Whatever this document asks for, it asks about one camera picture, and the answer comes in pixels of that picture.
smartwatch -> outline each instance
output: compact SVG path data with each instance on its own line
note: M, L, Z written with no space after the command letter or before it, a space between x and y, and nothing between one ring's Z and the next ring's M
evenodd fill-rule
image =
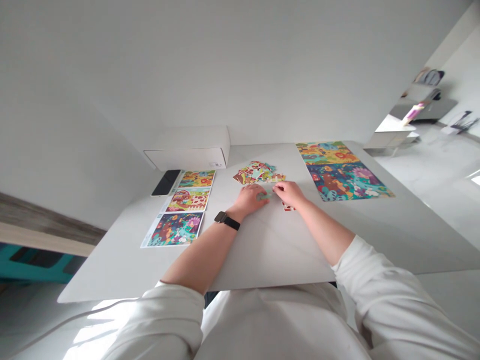
M224 223L237 231L240 229L240 223L233 220L231 217L228 217L227 213L224 211L220 211L218 215L215 216L215 221L217 223Z

white shirt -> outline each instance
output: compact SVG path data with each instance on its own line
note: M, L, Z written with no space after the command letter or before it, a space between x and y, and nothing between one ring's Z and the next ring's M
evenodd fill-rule
M198 292L162 284L143 295L104 359L479 358L480 342L359 236L332 269L359 332L329 283L222 291L205 311Z

person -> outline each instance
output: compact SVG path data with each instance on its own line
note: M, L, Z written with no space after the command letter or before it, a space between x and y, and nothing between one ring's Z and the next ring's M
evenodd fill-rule
M104 359L478 359L480 342L454 325L417 278L309 201L295 182L273 191L299 212L355 303L358 331L346 323L330 283L204 294L237 230L213 223L137 302ZM226 214L242 223L268 204L247 185Z

white sleeve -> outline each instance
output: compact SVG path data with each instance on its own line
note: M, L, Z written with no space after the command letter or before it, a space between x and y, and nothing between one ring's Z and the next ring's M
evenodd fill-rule
M454 325L410 272L356 236L332 267L356 305L373 359L478 359L480 342Z
M141 297L103 360L193 359L202 343L204 297L161 284Z

puzzle piece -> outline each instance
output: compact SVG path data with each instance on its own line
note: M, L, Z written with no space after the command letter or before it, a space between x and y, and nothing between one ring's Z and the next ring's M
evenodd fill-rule
M270 199L271 197L272 197L272 193L270 193L270 192L267 191L266 194L264 194L264 193L259 193L259 194L256 196L256 199L257 199L258 201L261 201L261 200L263 200L263 199Z
M285 175L276 174L276 167L266 162L251 161L247 167L238 170L233 176L242 185L254 184L256 182L278 183L285 180Z
M284 210L284 211L296 211L296 210L297 210L297 209L294 208L293 206L287 205L287 204L284 203L283 201L281 202L281 204L283 205L283 210Z

